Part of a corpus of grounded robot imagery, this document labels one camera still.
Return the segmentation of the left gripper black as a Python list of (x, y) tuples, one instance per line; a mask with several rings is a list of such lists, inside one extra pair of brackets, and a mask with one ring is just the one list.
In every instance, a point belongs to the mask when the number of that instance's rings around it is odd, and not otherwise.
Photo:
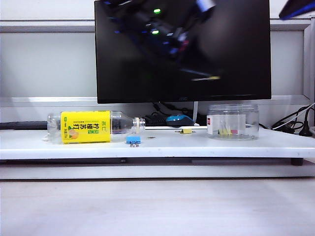
[(197, 44), (173, 48), (169, 56), (179, 71), (205, 77), (221, 74), (220, 69), (200, 50)]

